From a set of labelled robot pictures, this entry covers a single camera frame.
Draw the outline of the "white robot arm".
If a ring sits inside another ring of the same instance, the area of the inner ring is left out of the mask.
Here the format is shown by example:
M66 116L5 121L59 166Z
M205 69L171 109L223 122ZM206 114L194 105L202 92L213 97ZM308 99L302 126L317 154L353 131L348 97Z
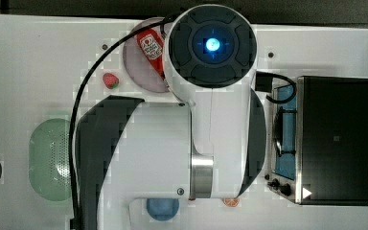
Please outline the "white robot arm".
M265 160L257 38L240 13L201 5L133 35L166 90L111 95L80 118L75 230L130 230L137 199L169 218L182 200L241 196Z

